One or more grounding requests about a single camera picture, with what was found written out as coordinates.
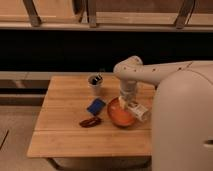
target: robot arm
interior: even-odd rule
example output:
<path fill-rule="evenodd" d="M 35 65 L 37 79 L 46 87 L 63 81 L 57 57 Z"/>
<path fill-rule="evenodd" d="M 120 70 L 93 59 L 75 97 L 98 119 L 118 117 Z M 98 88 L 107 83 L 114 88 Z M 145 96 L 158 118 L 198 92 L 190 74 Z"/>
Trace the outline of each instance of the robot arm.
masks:
<path fill-rule="evenodd" d="M 168 75 L 186 68 L 210 65 L 213 61 L 186 61 L 155 65 L 143 65 L 138 56 L 132 56 L 114 67 L 115 76 L 120 79 L 120 93 L 126 101 L 131 101 L 137 92 L 137 82 L 158 86 Z"/>

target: blue sponge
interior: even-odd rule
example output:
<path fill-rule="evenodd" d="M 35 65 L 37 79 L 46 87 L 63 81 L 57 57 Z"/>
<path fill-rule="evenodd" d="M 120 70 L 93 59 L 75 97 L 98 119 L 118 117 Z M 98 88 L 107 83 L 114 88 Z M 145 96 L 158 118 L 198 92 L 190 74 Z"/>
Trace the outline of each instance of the blue sponge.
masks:
<path fill-rule="evenodd" d="M 87 107 L 87 110 L 92 113 L 93 115 L 98 115 L 100 113 L 100 111 L 102 110 L 102 108 L 106 105 L 106 103 L 104 101 L 102 101 L 101 99 L 97 98 L 95 99 L 92 104 Z"/>

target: wooden table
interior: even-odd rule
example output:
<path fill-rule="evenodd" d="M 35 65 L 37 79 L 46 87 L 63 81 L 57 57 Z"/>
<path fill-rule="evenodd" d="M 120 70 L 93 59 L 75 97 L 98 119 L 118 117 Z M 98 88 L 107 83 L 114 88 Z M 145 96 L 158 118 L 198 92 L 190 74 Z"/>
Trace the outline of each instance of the wooden table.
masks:
<path fill-rule="evenodd" d="M 109 103 L 119 96 L 119 80 L 102 75 L 101 99 Z M 82 128 L 79 122 L 92 115 L 86 108 L 94 96 L 87 84 L 88 75 L 52 77 L 28 149 L 28 157 L 46 158 L 55 168 L 55 157 L 150 156 L 150 120 L 129 128 L 112 124 L 107 107 L 100 113 L 102 124 Z M 137 101 L 151 108 L 154 87 L 139 84 Z"/>

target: dark wall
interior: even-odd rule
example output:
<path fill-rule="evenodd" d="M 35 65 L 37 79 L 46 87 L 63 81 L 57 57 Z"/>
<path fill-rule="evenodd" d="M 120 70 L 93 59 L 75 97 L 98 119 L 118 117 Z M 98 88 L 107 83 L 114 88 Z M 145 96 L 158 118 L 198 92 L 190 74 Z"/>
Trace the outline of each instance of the dark wall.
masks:
<path fill-rule="evenodd" d="M 145 64 L 213 60 L 213 33 L 0 30 L 0 71 L 112 71 L 139 55 Z"/>

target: bowl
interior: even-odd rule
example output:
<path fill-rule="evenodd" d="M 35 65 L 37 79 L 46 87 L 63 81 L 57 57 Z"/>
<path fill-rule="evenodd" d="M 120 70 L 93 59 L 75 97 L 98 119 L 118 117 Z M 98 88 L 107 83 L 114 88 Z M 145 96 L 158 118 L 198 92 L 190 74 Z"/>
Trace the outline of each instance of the bowl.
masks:
<path fill-rule="evenodd" d="M 119 127 L 129 127 L 133 125 L 136 120 L 130 112 L 120 107 L 118 98 L 108 103 L 107 114 L 112 123 Z"/>

